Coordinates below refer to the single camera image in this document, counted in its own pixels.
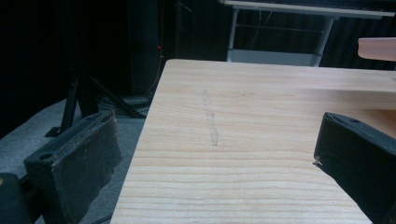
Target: light wood tabletop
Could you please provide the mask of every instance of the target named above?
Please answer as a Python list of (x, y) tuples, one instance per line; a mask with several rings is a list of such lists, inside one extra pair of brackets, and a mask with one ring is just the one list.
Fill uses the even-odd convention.
[(371, 223), (313, 164), (324, 112), (396, 137), (396, 72), (168, 61), (111, 223)]

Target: dark background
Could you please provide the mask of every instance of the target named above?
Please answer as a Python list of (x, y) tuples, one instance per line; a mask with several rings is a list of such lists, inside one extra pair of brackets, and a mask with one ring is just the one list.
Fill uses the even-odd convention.
[[(0, 137), (66, 97), (70, 71), (53, 1), (0, 3)], [(300, 2), (388, 11), (394, 11), (396, 5), (374, 0)], [(226, 60), (232, 9), (215, 0), (70, 3), (88, 73), (117, 95), (153, 93), (168, 59)], [(310, 32), (265, 28), (247, 46), (257, 32), (258, 22), (258, 11), (240, 11), (238, 23), (253, 27), (236, 29), (236, 49), (313, 53), (324, 20), (318, 16), (273, 13), (265, 26)], [(341, 18), (333, 25), (320, 66), (393, 70), (395, 63), (364, 60), (357, 54), (358, 38), (387, 36), (396, 36), (395, 18)]]

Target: gray carpet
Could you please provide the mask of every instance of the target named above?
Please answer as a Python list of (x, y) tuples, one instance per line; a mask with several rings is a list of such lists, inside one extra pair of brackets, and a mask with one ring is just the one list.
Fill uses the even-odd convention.
[[(65, 101), (61, 101), (43, 109), (0, 140), (0, 173), (9, 172), (18, 177), (26, 174), (23, 160), (51, 140), (44, 135), (52, 127), (60, 126), (64, 103)], [(81, 118), (79, 109), (76, 112), (75, 120), (79, 120)], [(117, 166), (110, 183), (101, 190), (99, 196), (92, 202), (89, 212), (80, 223), (93, 223), (97, 219), (111, 215), (114, 211), (144, 122), (144, 119), (129, 119), (122, 115), (117, 116), (118, 138), (123, 160)], [(43, 219), (40, 218), (37, 223), (44, 223)]]

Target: white metal table frame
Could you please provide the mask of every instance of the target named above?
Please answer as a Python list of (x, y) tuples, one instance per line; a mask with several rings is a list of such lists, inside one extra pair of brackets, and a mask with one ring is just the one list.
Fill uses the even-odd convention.
[[(238, 18), (239, 9), (247, 10), (259, 10), (259, 11), (274, 11), (274, 12), (285, 12), (285, 13), (297, 13), (306, 15), (318, 15), (325, 18), (324, 28), (320, 36), (315, 54), (312, 56), (310, 66), (318, 67), (323, 56), (323, 50), (326, 46), (327, 40), (332, 30), (332, 24), (340, 17), (348, 18), (362, 18), (362, 19), (374, 19), (380, 20), (382, 17), (393, 17), (393, 12), (380, 12), (380, 11), (367, 11), (357, 9), (343, 9), (343, 8), (331, 8), (331, 7), (306, 7), (306, 6), (295, 6), (295, 5), (281, 5), (271, 3), (257, 3), (257, 2), (246, 2), (246, 1), (228, 1), (219, 0), (225, 6), (233, 7), (233, 20), (230, 33), (230, 41), (227, 52), (227, 62), (233, 60), (233, 42), (235, 38), (235, 28)], [(285, 53), (288, 55), (301, 56), (297, 53)]]

